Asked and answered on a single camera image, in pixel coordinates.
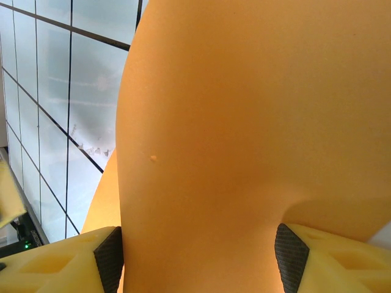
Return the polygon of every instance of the orange curved surface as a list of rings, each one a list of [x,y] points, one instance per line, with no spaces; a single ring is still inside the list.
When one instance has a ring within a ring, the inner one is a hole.
[[[390,9],[150,1],[117,112],[124,292],[283,292],[280,222],[391,220]]]

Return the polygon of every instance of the black rubber pad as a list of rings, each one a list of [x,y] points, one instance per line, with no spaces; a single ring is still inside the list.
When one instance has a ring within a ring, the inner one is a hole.
[[[104,293],[116,293],[123,267],[121,227],[116,227],[93,253]]]
[[[310,249],[285,224],[280,224],[274,250],[285,293],[297,293]]]

